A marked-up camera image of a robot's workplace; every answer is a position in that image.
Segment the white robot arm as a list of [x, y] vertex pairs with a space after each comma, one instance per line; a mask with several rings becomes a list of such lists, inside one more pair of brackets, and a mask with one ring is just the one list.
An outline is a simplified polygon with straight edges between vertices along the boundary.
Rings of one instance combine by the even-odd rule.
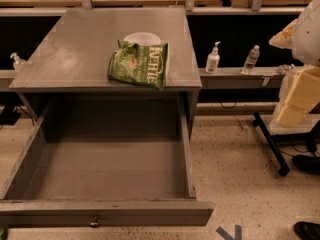
[[282, 80], [273, 123], [296, 127], [320, 102], [320, 0], [313, 0], [269, 44], [290, 49], [303, 66], [287, 72]]

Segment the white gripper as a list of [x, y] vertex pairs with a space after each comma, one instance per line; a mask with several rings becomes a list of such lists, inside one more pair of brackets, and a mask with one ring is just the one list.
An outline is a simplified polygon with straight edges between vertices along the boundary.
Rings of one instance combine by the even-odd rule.
[[[269, 40], [269, 44], [280, 49], [291, 49], [296, 23], [297, 20], [290, 22]], [[296, 127], [319, 102], [320, 67], [306, 65], [294, 75], [286, 104], [276, 107], [274, 122], [284, 128]]]

